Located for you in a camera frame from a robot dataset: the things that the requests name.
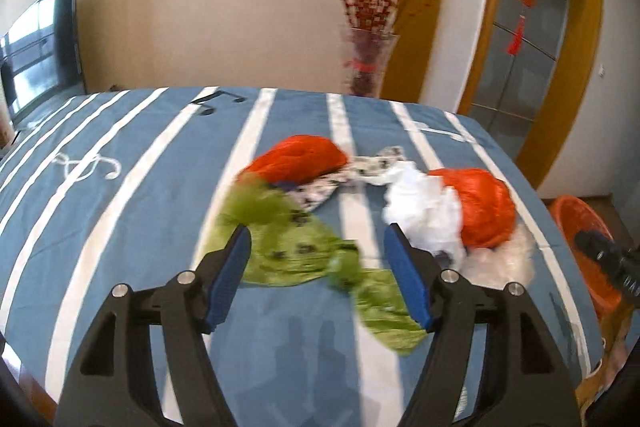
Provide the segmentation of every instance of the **vase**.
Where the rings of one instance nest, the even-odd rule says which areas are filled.
[[[377,98],[398,36],[390,32],[345,28],[342,40],[344,92]]]

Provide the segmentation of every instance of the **black music note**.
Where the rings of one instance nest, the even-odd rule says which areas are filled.
[[[208,116],[210,114],[214,114],[216,111],[216,108],[211,107],[210,105],[207,105],[205,102],[209,102],[209,100],[213,100],[214,98],[219,97],[221,94],[226,94],[227,96],[233,97],[233,102],[236,102],[236,103],[244,102],[244,100],[246,100],[245,96],[239,96],[238,94],[234,94],[232,92],[219,89],[214,93],[208,94],[207,96],[196,98],[196,100],[193,100],[193,102],[191,103],[195,103],[196,105],[201,105],[202,107],[206,107],[206,109],[201,110],[198,114],[200,116]]]

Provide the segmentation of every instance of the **television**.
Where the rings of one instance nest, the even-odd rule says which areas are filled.
[[[85,94],[76,0],[37,0],[0,38],[0,76],[14,130]]]

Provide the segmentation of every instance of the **door frame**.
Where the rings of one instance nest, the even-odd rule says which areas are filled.
[[[569,0],[564,40],[545,100],[515,163],[533,188],[551,169],[582,104],[600,39],[603,0]],[[487,0],[458,113],[468,114],[480,83],[498,0]]]

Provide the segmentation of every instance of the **silver bolt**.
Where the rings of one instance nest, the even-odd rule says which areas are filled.
[[[440,277],[444,282],[453,283],[460,279],[460,274],[455,270],[444,270]]]
[[[510,282],[507,289],[511,295],[515,295],[516,297],[519,297],[524,293],[524,286],[519,282]]]
[[[114,297],[124,297],[129,291],[129,287],[126,284],[116,284],[111,290],[111,295]]]
[[[178,282],[180,284],[191,284],[195,278],[196,274],[191,270],[178,273]]]

